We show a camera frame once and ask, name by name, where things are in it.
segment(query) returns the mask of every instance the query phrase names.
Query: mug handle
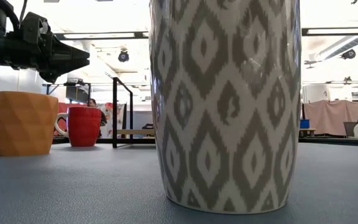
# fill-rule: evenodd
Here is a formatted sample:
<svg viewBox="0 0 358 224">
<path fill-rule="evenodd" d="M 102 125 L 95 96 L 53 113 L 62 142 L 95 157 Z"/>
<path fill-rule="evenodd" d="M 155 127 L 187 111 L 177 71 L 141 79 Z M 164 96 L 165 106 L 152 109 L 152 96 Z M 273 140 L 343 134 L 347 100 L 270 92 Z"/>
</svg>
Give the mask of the mug handle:
<svg viewBox="0 0 358 224">
<path fill-rule="evenodd" d="M 58 122 L 59 119 L 63 118 L 67 121 L 67 113 L 59 113 L 57 114 L 56 120 L 55 120 L 55 129 L 56 131 L 61 134 L 62 136 L 65 136 L 66 138 L 68 138 L 68 132 L 67 131 L 63 131 L 62 129 L 59 128 Z"/>
</svg>

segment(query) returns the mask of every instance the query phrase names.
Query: chair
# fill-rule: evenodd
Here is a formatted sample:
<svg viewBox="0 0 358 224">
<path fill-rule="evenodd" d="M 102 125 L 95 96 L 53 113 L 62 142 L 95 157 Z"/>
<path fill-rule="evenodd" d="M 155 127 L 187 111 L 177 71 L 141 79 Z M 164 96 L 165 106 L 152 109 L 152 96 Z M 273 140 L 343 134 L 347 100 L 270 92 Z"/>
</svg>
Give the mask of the chair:
<svg viewBox="0 0 358 224">
<path fill-rule="evenodd" d="M 346 137 L 354 137 L 353 129 L 357 122 L 343 122 L 345 126 Z"/>
</svg>

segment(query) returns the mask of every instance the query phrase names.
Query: orange mug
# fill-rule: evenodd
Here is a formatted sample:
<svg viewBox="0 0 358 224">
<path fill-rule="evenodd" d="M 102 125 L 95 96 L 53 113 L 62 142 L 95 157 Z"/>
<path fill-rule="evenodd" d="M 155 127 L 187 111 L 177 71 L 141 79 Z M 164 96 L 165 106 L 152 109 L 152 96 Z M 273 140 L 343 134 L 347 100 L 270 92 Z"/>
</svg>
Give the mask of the orange mug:
<svg viewBox="0 0 358 224">
<path fill-rule="evenodd" d="M 0 91 L 0 156 L 48 154 L 57 113 L 56 97 Z"/>
</svg>

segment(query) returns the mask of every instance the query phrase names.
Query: blue box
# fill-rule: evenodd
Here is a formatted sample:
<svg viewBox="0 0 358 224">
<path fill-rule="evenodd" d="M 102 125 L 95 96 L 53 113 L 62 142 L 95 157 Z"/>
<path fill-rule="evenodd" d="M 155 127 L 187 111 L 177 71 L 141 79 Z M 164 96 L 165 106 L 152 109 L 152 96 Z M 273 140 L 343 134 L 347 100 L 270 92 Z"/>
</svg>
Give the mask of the blue box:
<svg viewBox="0 0 358 224">
<path fill-rule="evenodd" d="M 302 119 L 300 128 L 310 128 L 310 121 L 308 119 Z"/>
</svg>

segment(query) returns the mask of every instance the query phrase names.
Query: ceiling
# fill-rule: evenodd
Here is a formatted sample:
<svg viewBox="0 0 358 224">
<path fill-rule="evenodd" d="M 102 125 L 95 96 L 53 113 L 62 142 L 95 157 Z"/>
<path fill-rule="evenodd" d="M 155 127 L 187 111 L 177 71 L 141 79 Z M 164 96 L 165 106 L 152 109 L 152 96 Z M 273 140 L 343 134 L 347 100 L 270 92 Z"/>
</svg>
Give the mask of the ceiling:
<svg viewBox="0 0 358 224">
<path fill-rule="evenodd" d="M 8 0 L 20 14 L 23 0 Z M 302 27 L 358 27 L 358 2 L 353 0 L 300 0 Z M 32 11 L 48 19 L 54 32 L 124 32 L 148 31 L 150 26 L 149 0 L 114 0 L 97 2 L 95 0 L 60 0 L 59 3 L 44 3 L 44 0 L 29 0 L 27 12 Z M 303 60 L 314 59 L 324 49 L 340 42 L 344 37 L 303 37 Z M 87 42 L 97 50 L 98 58 L 112 68 L 124 82 L 148 82 L 149 79 L 149 41 L 143 40 L 95 40 Z M 127 49 L 130 60 L 118 61 L 121 49 Z M 343 80 L 351 76 L 358 80 L 358 46 L 353 48 L 357 57 L 343 60 L 333 57 L 309 65 L 302 65 L 303 82 L 325 82 Z M 102 73 L 93 73 L 82 68 L 77 75 L 86 77 L 88 82 L 108 82 Z M 149 88 L 143 91 L 150 94 Z"/>
</svg>

